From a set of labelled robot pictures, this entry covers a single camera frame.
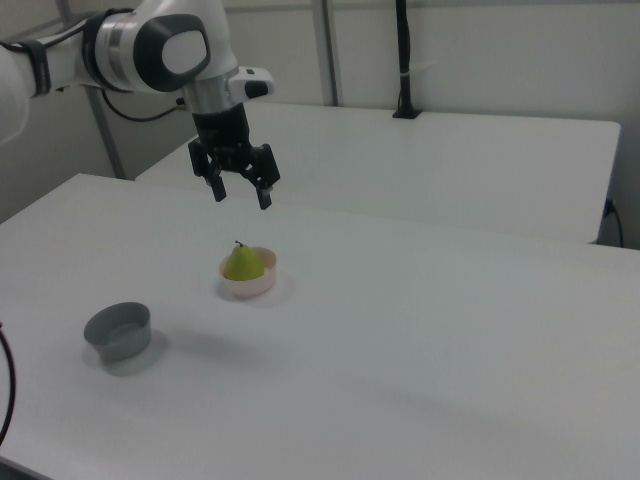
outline wall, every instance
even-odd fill
[[[392,2],[336,0],[346,106],[395,108],[399,80],[392,7]],[[416,7],[409,9],[409,19],[412,90],[415,104],[423,109],[621,123],[611,195],[627,245],[640,247],[637,2]],[[612,219],[605,222],[603,240],[617,244]]]
[[[0,2],[0,38],[58,19],[50,0]],[[60,27],[52,25],[36,36]],[[31,102],[23,134],[0,146],[0,222],[78,172],[112,175],[83,90],[54,92]]]

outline pink bowl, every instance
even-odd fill
[[[224,284],[236,297],[255,297],[269,290],[276,282],[276,254],[268,248],[262,247],[251,247],[251,250],[253,250],[260,260],[262,260],[262,263],[264,263],[264,275],[261,277],[245,281],[229,280],[224,276],[224,267],[229,257],[226,257],[220,263],[218,269]]]

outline bowl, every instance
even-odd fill
[[[262,276],[254,278],[253,280],[229,280],[224,276],[224,268],[227,265],[227,260],[229,259],[229,257],[226,257],[220,263],[219,267],[220,276],[222,277],[224,284],[227,286],[231,293],[240,298],[249,298],[260,295],[261,293],[269,290],[276,282],[276,254],[268,248],[250,248],[258,256],[258,258],[262,260],[262,263],[264,263],[264,274]]]
[[[84,327],[84,338],[104,362],[133,357],[149,345],[149,309],[136,302],[118,303],[96,313]]]

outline metal pole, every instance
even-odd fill
[[[58,13],[60,13],[62,23],[67,24],[72,21],[73,13],[71,12],[71,8],[69,8],[69,3],[67,2],[67,0],[56,0],[56,7],[58,7]],[[120,154],[118,153],[118,147],[116,146],[113,134],[111,133],[111,129],[109,128],[107,116],[105,115],[104,108],[102,108],[102,103],[100,103],[98,92],[95,88],[90,87],[86,87],[86,92],[87,98],[89,100],[89,105],[91,106],[93,116],[98,125],[102,143],[105,150],[107,151],[109,163],[111,163],[113,174],[116,178],[127,180],[127,174],[124,171],[124,167],[122,166],[122,160],[120,159]]]
[[[342,105],[342,92],[331,0],[312,0],[311,8],[324,101],[326,105],[337,107]]]

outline black stand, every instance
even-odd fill
[[[411,104],[411,77],[409,60],[411,58],[411,37],[407,21],[407,1],[396,0],[396,17],[398,19],[398,57],[400,60],[400,102],[393,118],[413,120],[422,110],[416,110]]]

